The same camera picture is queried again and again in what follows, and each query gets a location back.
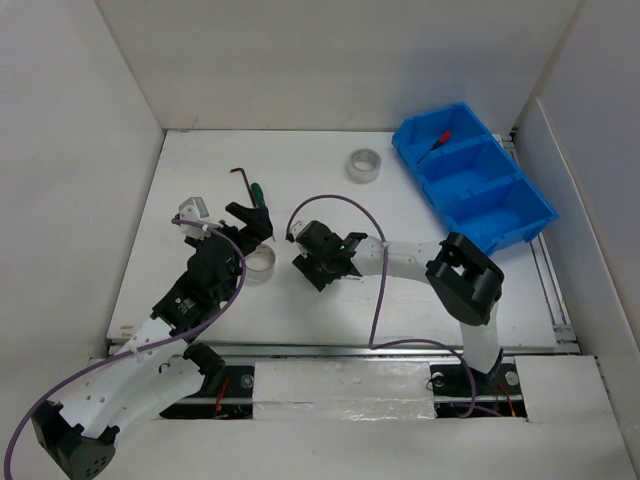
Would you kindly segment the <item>red handled screwdriver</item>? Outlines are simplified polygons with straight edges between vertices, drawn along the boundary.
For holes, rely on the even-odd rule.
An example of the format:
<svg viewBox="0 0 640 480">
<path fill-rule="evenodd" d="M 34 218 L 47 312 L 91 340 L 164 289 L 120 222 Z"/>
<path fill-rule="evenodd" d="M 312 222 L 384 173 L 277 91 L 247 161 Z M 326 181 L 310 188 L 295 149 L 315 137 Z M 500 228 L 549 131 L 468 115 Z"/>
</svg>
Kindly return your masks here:
<svg viewBox="0 0 640 480">
<path fill-rule="evenodd" d="M 447 130 L 443 132 L 440 137 L 434 142 L 434 144 L 430 147 L 430 149 L 418 160 L 421 163 L 424 159 L 426 159 L 432 152 L 438 150 L 443 145 L 445 145 L 451 138 L 452 132 Z"/>
</svg>

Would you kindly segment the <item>green handled screwdriver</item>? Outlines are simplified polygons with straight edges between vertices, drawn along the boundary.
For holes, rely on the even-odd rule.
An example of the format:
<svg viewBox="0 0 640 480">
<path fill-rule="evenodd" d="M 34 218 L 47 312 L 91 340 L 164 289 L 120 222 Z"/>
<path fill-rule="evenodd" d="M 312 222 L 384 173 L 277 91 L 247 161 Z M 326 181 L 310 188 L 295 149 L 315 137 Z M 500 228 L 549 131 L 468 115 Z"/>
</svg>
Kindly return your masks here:
<svg viewBox="0 0 640 480">
<path fill-rule="evenodd" d="M 266 206 L 265 196 L 262 187 L 259 183 L 253 182 L 250 184 L 250 190 L 253 198 L 253 203 L 256 208 L 262 208 Z"/>
</svg>

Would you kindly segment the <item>clear tape roll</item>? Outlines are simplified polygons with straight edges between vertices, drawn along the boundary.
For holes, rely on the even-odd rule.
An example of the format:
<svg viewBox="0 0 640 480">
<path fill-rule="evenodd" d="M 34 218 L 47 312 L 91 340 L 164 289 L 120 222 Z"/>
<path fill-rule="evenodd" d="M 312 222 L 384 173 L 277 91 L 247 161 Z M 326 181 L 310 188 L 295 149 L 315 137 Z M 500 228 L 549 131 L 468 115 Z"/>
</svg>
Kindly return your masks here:
<svg viewBox="0 0 640 480">
<path fill-rule="evenodd" d="M 346 169 L 353 181 L 367 184 L 379 177 L 381 166 L 382 158 L 378 152 L 360 148 L 349 155 Z"/>
<path fill-rule="evenodd" d="M 268 245 L 259 245 L 245 257 L 246 276 L 250 283 L 268 281 L 275 271 L 276 253 Z"/>
</svg>

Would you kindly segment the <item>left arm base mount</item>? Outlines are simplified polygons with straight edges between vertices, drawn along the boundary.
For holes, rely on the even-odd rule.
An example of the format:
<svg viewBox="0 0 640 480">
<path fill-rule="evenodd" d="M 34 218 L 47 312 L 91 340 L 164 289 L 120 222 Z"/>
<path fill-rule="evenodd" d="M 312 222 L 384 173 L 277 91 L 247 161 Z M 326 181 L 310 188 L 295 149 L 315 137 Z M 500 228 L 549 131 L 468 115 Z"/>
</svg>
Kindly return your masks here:
<svg viewBox="0 0 640 480">
<path fill-rule="evenodd" d="M 201 388 L 159 413 L 167 420 L 249 420 L 253 418 L 255 365 L 225 361 L 207 374 Z"/>
</svg>

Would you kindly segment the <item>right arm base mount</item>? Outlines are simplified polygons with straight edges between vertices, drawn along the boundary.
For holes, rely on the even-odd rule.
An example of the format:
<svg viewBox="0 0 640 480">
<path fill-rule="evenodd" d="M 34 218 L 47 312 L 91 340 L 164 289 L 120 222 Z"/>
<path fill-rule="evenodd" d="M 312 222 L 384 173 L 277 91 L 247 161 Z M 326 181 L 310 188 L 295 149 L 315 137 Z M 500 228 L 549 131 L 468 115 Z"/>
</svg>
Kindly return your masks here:
<svg viewBox="0 0 640 480">
<path fill-rule="evenodd" d="M 430 365 L 431 377 L 426 389 L 433 394 L 437 418 L 525 418 L 527 416 L 522 385 L 515 360 L 508 358 L 495 374 L 485 375 L 474 370 L 472 379 L 461 364 Z"/>
</svg>

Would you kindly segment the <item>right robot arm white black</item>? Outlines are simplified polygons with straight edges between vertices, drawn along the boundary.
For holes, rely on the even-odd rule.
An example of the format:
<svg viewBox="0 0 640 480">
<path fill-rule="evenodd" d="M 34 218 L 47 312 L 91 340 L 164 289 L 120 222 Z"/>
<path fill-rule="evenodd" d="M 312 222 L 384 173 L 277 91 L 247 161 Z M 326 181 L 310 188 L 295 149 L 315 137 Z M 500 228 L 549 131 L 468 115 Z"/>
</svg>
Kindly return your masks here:
<svg viewBox="0 0 640 480">
<path fill-rule="evenodd" d="M 318 291 L 344 277 L 383 273 L 429 285 L 460 324 L 465 387 L 484 393 L 497 383 L 502 348 L 496 314 L 504 273 L 466 236 L 450 233 L 440 242 L 423 243 L 384 241 L 366 233 L 341 238 L 314 220 L 296 223 L 287 239 L 300 250 L 293 265 Z"/>
</svg>

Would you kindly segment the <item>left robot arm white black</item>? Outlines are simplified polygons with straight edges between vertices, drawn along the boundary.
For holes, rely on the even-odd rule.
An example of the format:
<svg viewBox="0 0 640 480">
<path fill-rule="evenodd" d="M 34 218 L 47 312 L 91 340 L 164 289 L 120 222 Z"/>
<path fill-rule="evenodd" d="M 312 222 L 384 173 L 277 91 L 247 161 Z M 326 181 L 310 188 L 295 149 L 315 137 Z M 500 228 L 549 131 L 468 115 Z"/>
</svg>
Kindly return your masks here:
<svg viewBox="0 0 640 480">
<path fill-rule="evenodd" d="M 222 387 L 224 360 L 198 336 L 225 313 L 248 278 L 246 258 L 271 237 L 264 205 L 236 202 L 226 212 L 241 227 L 210 223 L 197 198 L 172 222 L 194 253 L 185 272 L 152 308 L 119 352 L 71 376 L 75 391 L 32 409 L 38 443 L 69 479 L 94 479 L 116 454 L 124 433 L 191 394 Z"/>
</svg>

